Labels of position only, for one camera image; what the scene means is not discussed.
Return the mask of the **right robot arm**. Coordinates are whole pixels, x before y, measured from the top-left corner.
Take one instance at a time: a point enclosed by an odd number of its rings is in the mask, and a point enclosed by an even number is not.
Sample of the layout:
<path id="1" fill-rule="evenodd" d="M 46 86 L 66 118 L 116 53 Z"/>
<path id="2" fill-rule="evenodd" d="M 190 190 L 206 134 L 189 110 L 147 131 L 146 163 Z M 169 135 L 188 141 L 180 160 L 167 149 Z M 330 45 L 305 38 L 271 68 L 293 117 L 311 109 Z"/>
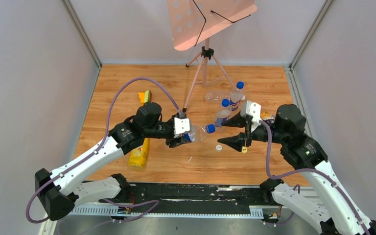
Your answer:
<path id="1" fill-rule="evenodd" d="M 293 167 L 293 173 L 303 175 L 322 204 L 293 190 L 284 182 L 284 174 L 270 171 L 268 179 L 260 184 L 262 202 L 286 206 L 321 235 L 376 235 L 376 220 L 364 214 L 348 195 L 319 142 L 305 133 L 306 118 L 296 105 L 281 105 L 273 119 L 264 120 L 261 106 L 247 101 L 239 113 L 222 124 L 244 129 L 236 136 L 218 140 L 236 151 L 253 141 L 266 142 L 266 158 L 270 159 L 272 144 L 280 144 L 280 153 Z"/>

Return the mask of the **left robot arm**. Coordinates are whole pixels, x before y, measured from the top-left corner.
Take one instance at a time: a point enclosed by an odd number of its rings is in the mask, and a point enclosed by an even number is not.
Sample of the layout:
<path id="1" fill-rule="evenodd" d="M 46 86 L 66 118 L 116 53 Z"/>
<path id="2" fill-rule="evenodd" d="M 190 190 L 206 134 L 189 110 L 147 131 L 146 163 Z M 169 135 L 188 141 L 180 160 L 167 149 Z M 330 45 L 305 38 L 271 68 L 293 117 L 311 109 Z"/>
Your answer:
<path id="1" fill-rule="evenodd" d="M 189 143 L 185 136 L 192 130 L 191 121 L 182 113 L 162 121 L 162 108 L 155 102 L 140 106 L 135 115 L 117 124 L 103 139 L 71 162 L 35 175 L 35 197 L 47 218 L 59 220 L 75 207 L 113 199 L 125 202 L 130 197 L 129 184 L 121 174 L 104 180 L 85 182 L 93 173 L 142 146 L 145 139 L 164 139 L 170 148 Z"/>

